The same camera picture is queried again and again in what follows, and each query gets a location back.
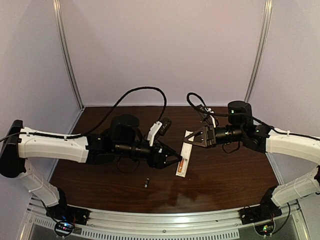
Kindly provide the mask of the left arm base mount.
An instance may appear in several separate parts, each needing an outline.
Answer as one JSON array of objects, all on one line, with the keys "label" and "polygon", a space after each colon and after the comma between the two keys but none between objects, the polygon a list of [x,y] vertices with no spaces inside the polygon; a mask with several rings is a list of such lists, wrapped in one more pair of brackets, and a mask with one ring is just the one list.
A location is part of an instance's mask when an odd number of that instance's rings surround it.
[{"label": "left arm base mount", "polygon": [[89,219],[90,210],[67,205],[65,209],[60,206],[47,207],[44,205],[46,215],[54,222],[53,230],[60,238],[70,236],[76,229],[76,225],[85,226]]}]

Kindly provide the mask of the white remote control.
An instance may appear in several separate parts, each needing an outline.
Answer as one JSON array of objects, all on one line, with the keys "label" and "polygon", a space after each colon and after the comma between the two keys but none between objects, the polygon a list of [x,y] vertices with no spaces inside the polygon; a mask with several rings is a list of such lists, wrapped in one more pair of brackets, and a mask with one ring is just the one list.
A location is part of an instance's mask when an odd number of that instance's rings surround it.
[{"label": "white remote control", "polygon": [[190,157],[191,157],[192,147],[193,147],[193,145],[189,144],[189,143],[184,142],[182,144],[180,155],[182,156],[182,160],[184,160],[184,165],[183,165],[182,172],[177,172],[178,165],[179,165],[179,163],[178,163],[176,173],[175,173],[175,175],[177,177],[182,177],[182,178],[186,177],[188,165],[189,165],[189,161],[190,161]]}]

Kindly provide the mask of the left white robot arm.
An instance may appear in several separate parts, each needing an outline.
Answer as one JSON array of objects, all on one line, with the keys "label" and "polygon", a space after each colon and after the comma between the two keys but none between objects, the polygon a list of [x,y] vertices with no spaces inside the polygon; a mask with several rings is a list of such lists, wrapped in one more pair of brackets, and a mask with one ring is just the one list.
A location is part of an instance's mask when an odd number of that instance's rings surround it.
[{"label": "left white robot arm", "polygon": [[24,127],[21,120],[15,120],[7,136],[1,140],[0,174],[20,180],[30,193],[42,200],[49,216],[70,220],[76,213],[68,206],[65,193],[44,180],[28,158],[100,165],[118,157],[145,161],[151,168],[164,169],[182,160],[174,149],[156,141],[171,124],[168,118],[157,121],[144,139],[139,130],[139,119],[130,114],[114,117],[110,127],[100,134],[83,135],[41,132]]}]

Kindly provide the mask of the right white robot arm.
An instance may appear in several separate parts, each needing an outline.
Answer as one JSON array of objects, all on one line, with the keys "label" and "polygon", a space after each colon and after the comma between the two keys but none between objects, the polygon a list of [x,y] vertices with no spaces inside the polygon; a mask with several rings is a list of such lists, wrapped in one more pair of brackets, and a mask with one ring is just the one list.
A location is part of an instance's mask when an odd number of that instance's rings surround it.
[{"label": "right white robot arm", "polygon": [[[205,125],[186,136],[184,142],[206,149],[237,142],[255,152],[283,154],[320,163],[319,137],[280,130],[261,120],[254,124],[256,118],[252,115],[252,107],[244,101],[232,101],[227,109],[228,125]],[[258,213],[269,218],[281,206],[319,192],[320,168],[317,166],[289,183],[269,188],[260,201]]]}]

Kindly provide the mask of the black AA battery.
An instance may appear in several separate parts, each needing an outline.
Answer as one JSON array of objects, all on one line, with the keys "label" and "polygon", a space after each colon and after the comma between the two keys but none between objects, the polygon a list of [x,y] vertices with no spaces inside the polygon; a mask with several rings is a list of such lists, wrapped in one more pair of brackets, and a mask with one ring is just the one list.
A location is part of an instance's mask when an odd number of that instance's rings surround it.
[{"label": "black AA battery", "polygon": [[147,178],[144,183],[144,188],[147,188],[149,186],[149,182],[150,182],[150,179]]}]

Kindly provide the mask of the orange AA battery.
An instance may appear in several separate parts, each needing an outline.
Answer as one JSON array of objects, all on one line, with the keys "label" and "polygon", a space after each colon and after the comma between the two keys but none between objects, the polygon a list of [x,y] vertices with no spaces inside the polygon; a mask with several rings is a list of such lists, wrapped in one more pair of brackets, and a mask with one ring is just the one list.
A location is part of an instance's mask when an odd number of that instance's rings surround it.
[{"label": "orange AA battery", "polygon": [[184,167],[184,160],[182,159],[178,164],[177,172],[181,173],[183,171],[183,167]]}]

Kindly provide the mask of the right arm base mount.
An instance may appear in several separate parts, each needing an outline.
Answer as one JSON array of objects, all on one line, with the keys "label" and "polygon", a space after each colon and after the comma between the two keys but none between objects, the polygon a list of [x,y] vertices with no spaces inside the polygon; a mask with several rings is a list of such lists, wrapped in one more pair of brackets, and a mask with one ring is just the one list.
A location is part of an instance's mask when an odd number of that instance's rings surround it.
[{"label": "right arm base mount", "polygon": [[282,215],[280,208],[271,208],[266,205],[245,206],[238,212],[242,225],[253,224],[255,232],[264,238],[274,234],[275,217]]}]

